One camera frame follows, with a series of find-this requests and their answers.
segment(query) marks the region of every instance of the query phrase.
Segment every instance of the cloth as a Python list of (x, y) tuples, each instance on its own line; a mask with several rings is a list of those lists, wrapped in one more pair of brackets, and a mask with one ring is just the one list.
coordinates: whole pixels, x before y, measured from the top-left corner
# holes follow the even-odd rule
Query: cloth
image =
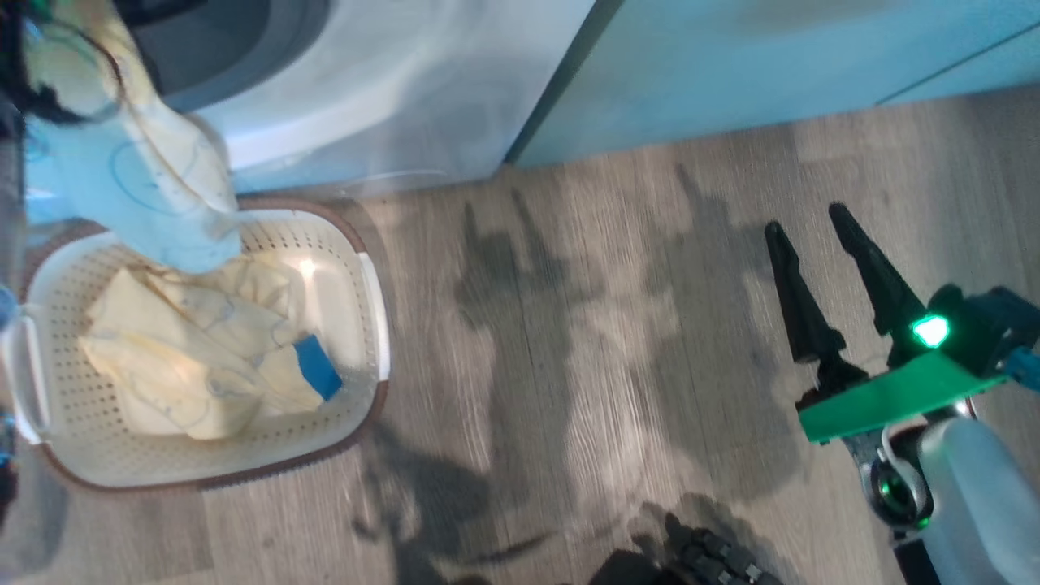
[(48, 24), (26, 34), (32, 81), (53, 87), (67, 109), (82, 116), (118, 110), (74, 126), (29, 121), (26, 184), (33, 199), (71, 207), (181, 271), (208, 272), (237, 256), (227, 166), (206, 135), (156, 95), (111, 1), (54, 2), (53, 18), (100, 44), (119, 76), (75, 30)]
[(255, 258), (202, 276), (122, 269), (80, 345), (121, 403), (141, 401), (193, 438), (228, 437), (261, 405), (314, 411), (342, 384), (296, 325), (302, 292), (296, 273)]

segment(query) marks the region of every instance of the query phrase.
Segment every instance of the washing machine drum opening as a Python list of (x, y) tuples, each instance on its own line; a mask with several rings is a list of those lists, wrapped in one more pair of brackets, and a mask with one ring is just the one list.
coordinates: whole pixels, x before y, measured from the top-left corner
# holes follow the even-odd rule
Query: washing machine drum opening
[(219, 102), (291, 63), (321, 33), (330, 0), (115, 0), (163, 101)]

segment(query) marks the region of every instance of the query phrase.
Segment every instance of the basket handle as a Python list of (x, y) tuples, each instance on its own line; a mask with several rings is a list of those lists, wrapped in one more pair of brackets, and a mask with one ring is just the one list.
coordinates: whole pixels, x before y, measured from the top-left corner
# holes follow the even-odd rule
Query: basket handle
[(390, 379), (390, 322), (387, 320), (387, 306), (383, 301), (380, 277), (375, 274), (375, 265), (368, 257), (368, 252), (360, 252), (358, 256), (361, 258), (361, 274), (368, 289), (368, 301), (372, 304), (372, 312), (375, 313), (375, 345), (379, 352), (376, 365), (380, 382), (385, 382)]
[[(44, 376), (44, 359), (40, 350), (40, 330), (36, 321), (32, 316), (32, 309), (22, 306), (15, 323), (3, 336), (3, 360), (7, 374), (7, 386), (10, 388), (10, 396), (15, 402), (15, 427), (18, 432), (25, 437), (30, 444), (40, 444), (47, 438), (47, 424), (49, 415), (49, 404), (47, 401), (47, 383)], [(24, 364), (21, 359), (19, 347), (24, 342), (26, 353), (29, 356), (29, 375), (32, 380), (32, 389), (40, 419), (35, 419), (32, 410), (28, 408), (29, 402), (26, 384), (22, 383), (24, 376)]]

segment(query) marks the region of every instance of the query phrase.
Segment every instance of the perforated basket side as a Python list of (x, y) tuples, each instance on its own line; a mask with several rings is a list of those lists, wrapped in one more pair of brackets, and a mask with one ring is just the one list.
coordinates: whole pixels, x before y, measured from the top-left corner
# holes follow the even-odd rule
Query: perforated basket side
[[(88, 326), (85, 308), (112, 275), (123, 265), (149, 262), (111, 234), (87, 226), (81, 233), (90, 235), (60, 243), (33, 268), (31, 285), (24, 295), (46, 315), (38, 325), (41, 349), (49, 364), (45, 374), (51, 415), (50, 442), (42, 449), (74, 482), (95, 489), (125, 490), (246, 481), (345, 449), (379, 415), (388, 389), (380, 367), (384, 358), (380, 337), (386, 332), (379, 328), (386, 322), (380, 314), (382, 302), (368, 298), (373, 288), (366, 285), (360, 237), (345, 222), (314, 204), (242, 203), (243, 217), (249, 219), (241, 229), (245, 250), (274, 253), (287, 262), (305, 257), (313, 265), (328, 266), (330, 278), (342, 280), (343, 290), (349, 291), (342, 302), (336, 297), (335, 303), (326, 295), (323, 304), (335, 306), (323, 307), (317, 316), (335, 321), (337, 331), (356, 330), (361, 339), (357, 347), (337, 344), (335, 337), (323, 340), (338, 358), (334, 361), (344, 389), (317, 413), (256, 421), (230, 439), (196, 441), (183, 435), (131, 433), (111, 382), (94, 371), (76, 339)], [(320, 286), (316, 289), (320, 295)]]

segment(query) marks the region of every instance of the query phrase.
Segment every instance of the green light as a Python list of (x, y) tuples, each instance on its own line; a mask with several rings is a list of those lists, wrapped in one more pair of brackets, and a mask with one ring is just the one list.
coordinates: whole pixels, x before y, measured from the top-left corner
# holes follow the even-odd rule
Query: green light
[(950, 322), (945, 317), (930, 315), (913, 324), (913, 334), (921, 344), (938, 348), (950, 336)]

